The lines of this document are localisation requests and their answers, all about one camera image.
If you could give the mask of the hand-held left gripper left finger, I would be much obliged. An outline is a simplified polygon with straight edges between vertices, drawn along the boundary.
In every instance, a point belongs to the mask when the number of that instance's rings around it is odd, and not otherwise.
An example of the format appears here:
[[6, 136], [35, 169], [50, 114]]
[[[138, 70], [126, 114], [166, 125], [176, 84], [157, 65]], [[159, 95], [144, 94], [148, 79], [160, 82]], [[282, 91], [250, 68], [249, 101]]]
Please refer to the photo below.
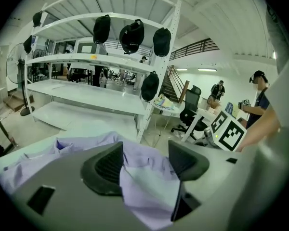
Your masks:
[[119, 185], [121, 142], [51, 161], [13, 194], [40, 231], [145, 231], [125, 206]]

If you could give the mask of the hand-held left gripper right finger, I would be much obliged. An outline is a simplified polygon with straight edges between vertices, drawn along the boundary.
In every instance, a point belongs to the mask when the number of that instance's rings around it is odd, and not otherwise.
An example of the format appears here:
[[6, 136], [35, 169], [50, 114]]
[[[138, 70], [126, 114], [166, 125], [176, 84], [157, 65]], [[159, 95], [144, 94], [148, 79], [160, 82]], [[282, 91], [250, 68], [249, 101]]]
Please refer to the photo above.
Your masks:
[[255, 149], [237, 153], [186, 142], [168, 142], [169, 161], [180, 180], [170, 231], [228, 231]]

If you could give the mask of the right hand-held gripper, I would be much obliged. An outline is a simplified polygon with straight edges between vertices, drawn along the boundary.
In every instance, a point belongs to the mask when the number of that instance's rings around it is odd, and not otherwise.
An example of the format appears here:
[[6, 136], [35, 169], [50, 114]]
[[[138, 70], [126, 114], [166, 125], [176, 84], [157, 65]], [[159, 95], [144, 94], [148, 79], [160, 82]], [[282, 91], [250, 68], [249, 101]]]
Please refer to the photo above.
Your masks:
[[221, 111], [203, 132], [204, 137], [197, 140], [196, 145], [234, 152], [247, 130], [227, 112]]

